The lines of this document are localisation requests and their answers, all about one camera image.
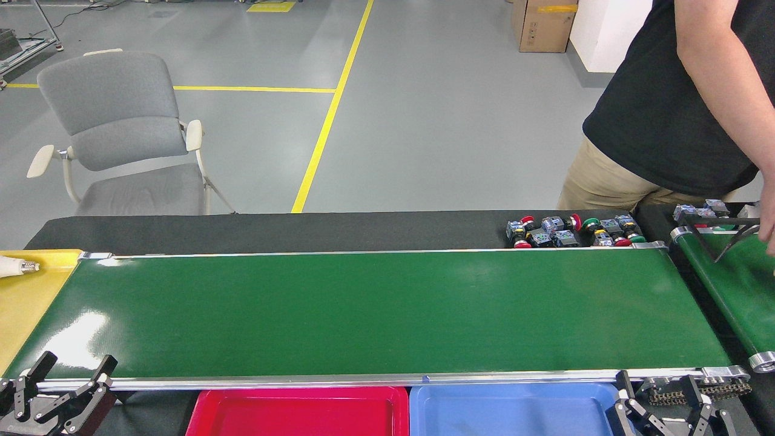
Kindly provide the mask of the person's right hand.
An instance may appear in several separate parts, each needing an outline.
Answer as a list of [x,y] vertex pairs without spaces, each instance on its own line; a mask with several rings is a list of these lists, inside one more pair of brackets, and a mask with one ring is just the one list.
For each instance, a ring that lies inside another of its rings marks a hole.
[[766,245],[766,254],[774,257],[774,174],[763,172],[763,188],[759,199],[758,239]]

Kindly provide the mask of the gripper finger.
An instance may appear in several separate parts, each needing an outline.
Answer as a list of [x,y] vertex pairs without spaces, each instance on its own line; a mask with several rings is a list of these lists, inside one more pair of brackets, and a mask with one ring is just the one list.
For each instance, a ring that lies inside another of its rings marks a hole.
[[57,360],[55,353],[44,351],[30,369],[22,371],[16,378],[2,378],[2,418],[11,416],[19,421],[30,419],[31,400],[39,394],[37,384],[44,381]]
[[615,376],[618,399],[608,408],[608,423],[614,435],[664,435],[662,424],[636,400],[627,371]]
[[93,434],[117,400],[110,391],[113,384],[110,375],[118,365],[117,360],[106,354],[90,381],[80,388],[67,392],[33,414],[34,422],[53,422],[49,434]]
[[687,417],[687,435],[737,435],[733,418],[725,409],[715,408],[709,397],[703,397],[691,375],[681,377],[681,389],[690,414]]

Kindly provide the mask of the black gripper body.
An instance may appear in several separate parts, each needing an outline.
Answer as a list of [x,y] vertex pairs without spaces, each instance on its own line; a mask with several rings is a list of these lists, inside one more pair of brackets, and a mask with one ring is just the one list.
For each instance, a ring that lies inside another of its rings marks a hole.
[[1,424],[2,435],[59,435],[61,430],[56,422],[38,423],[35,420],[19,422],[16,420],[3,421]]

